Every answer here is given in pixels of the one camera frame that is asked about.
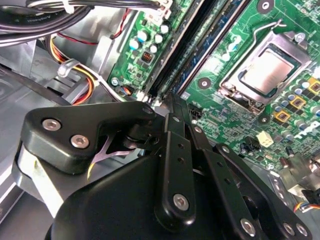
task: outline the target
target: motherboard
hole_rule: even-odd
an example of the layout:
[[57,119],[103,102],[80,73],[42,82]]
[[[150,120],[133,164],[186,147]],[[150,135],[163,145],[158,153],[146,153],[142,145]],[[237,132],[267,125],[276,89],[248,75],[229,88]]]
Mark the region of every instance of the motherboard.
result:
[[211,142],[268,170],[320,155],[320,2],[217,0],[197,21],[202,4],[140,13],[108,82],[156,105],[180,95]]
[[317,1],[252,0],[188,85],[173,85],[208,138],[269,170],[319,154],[319,10]]

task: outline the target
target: red wire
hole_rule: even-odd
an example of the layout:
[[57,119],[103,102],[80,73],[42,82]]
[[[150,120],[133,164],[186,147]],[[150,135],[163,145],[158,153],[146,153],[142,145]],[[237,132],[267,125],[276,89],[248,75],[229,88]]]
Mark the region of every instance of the red wire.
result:
[[126,19],[127,19],[127,16],[129,15],[129,13],[130,13],[130,9],[126,8],[126,9],[125,9],[125,12],[124,12],[124,14],[123,14],[123,16],[122,16],[122,21],[121,21],[121,24],[120,24],[120,30],[119,30],[116,34],[113,35],[112,39],[116,39],[116,38],[119,37],[119,36],[121,35],[121,33],[123,32],[123,30],[124,30],[124,24],[125,24],[125,21],[126,21]]
[[60,32],[58,32],[57,34],[59,37],[61,38],[65,38],[65,39],[68,39],[72,42],[76,42],[76,43],[82,43],[82,44],[87,44],[87,45],[97,45],[98,43],[97,42],[90,42],[90,41],[84,41],[84,40],[79,40],[79,39],[76,39],[74,37],[71,37],[71,36],[67,36],[67,35],[64,35]]

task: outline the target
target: cpu socket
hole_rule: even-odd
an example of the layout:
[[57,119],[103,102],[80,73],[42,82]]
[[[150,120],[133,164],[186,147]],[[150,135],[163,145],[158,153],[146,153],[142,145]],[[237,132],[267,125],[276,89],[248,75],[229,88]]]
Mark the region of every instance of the cpu socket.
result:
[[228,99],[260,114],[311,62],[307,42],[293,41],[294,32],[270,31],[242,56],[220,82]]

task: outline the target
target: screw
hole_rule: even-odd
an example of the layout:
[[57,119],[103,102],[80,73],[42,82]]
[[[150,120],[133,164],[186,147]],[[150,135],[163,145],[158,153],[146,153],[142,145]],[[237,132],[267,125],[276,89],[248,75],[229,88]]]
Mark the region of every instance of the screw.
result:
[[256,229],[248,219],[242,218],[240,223],[243,230],[249,234],[250,237],[254,237],[256,235]]
[[172,117],[176,122],[180,122],[180,119],[177,118],[176,116]]
[[296,35],[294,35],[294,40],[299,44],[301,43],[303,40],[306,39],[306,34],[304,34],[303,32],[299,32]]
[[283,223],[284,229],[292,236],[295,235],[295,231],[293,230],[293,228],[286,222]]
[[297,223],[296,228],[302,235],[304,235],[305,237],[308,236],[307,230],[301,224]]
[[48,131],[58,131],[61,128],[60,122],[54,119],[46,119],[42,122],[42,126]]
[[226,146],[222,146],[222,150],[225,151],[227,154],[230,153],[229,148],[227,148]]
[[77,149],[85,149],[89,146],[89,140],[85,136],[78,134],[71,138],[71,144]]
[[195,126],[195,127],[194,127],[194,130],[195,130],[196,132],[198,132],[198,133],[202,133],[201,128],[198,127],[198,126]]
[[119,80],[116,77],[111,78],[111,85],[116,87],[119,85]]
[[173,196],[173,203],[181,211],[187,211],[189,209],[189,202],[187,198],[180,193]]
[[152,114],[153,113],[153,111],[149,107],[144,107],[144,108],[142,108],[142,110],[147,114]]

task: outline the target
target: white connector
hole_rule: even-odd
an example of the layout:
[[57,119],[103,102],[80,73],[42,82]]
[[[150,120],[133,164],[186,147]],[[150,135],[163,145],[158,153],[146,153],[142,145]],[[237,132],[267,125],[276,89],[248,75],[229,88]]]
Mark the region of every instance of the white connector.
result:
[[260,145],[265,148],[270,147],[274,143],[270,134],[265,131],[260,132],[256,137],[258,138]]

